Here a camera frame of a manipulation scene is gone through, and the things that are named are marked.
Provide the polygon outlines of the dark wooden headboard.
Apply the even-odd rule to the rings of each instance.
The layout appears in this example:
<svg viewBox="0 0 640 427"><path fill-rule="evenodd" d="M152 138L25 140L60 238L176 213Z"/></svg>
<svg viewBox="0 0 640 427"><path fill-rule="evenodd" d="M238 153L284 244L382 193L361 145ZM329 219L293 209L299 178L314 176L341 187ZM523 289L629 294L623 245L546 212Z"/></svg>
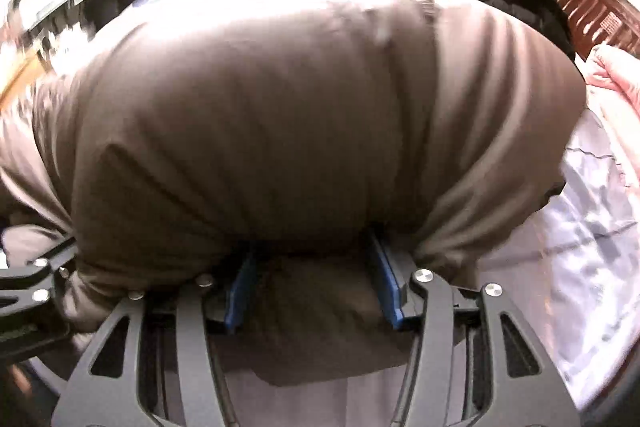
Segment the dark wooden headboard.
<svg viewBox="0 0 640 427"><path fill-rule="evenodd" d="M585 60L598 44L639 57L639 10L627 0L556 0L568 18L577 55Z"/></svg>

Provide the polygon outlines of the blue plaid bed sheet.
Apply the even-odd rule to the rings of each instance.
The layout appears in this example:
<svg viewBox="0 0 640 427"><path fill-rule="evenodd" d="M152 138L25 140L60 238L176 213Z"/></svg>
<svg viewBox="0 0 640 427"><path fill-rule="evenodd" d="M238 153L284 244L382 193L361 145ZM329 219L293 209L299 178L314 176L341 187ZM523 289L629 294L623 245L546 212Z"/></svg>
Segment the blue plaid bed sheet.
<svg viewBox="0 0 640 427"><path fill-rule="evenodd" d="M639 221L602 122L585 110L560 194L480 259L559 369L578 409L612 381L639 338Z"/></svg>

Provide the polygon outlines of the brown puffer jacket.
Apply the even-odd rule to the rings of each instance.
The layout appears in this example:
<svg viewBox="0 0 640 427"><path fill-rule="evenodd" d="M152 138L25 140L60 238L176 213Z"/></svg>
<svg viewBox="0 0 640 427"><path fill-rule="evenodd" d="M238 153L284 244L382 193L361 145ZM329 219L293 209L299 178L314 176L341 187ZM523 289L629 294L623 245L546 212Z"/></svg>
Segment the brown puffer jacket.
<svg viewBox="0 0 640 427"><path fill-rule="evenodd" d="M457 279L544 205L585 101L562 51L475 0L148 2L2 110L1 245L24 265L76 237L63 307L84 332L128 291L259 257L242 365L376 372L411 338L383 322L370 239Z"/></svg>

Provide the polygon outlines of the folded pink quilt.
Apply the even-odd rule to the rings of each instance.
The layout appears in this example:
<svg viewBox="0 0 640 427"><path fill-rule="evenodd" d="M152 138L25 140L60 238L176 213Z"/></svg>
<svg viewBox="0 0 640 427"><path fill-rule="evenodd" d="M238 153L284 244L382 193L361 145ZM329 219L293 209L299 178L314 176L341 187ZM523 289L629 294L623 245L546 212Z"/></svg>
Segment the folded pink quilt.
<svg viewBox="0 0 640 427"><path fill-rule="evenodd" d="M591 49L586 61L586 83L620 92L636 113L640 110L639 78L637 57L608 44L597 44Z"/></svg>

